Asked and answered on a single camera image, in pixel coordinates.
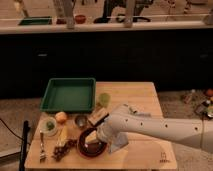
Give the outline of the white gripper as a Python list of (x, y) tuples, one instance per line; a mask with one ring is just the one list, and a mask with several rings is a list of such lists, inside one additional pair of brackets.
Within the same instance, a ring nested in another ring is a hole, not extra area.
[(103, 122), (99, 126), (97, 126), (95, 131), (92, 131), (86, 136), (85, 143), (111, 143), (114, 139), (115, 134), (113, 132), (112, 127), (107, 122)]

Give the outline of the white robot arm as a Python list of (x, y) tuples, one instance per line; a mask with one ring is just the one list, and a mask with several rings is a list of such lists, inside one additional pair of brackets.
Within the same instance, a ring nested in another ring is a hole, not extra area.
[(122, 104), (97, 127), (95, 140), (115, 143), (120, 133), (142, 134), (213, 154), (213, 120), (143, 117)]

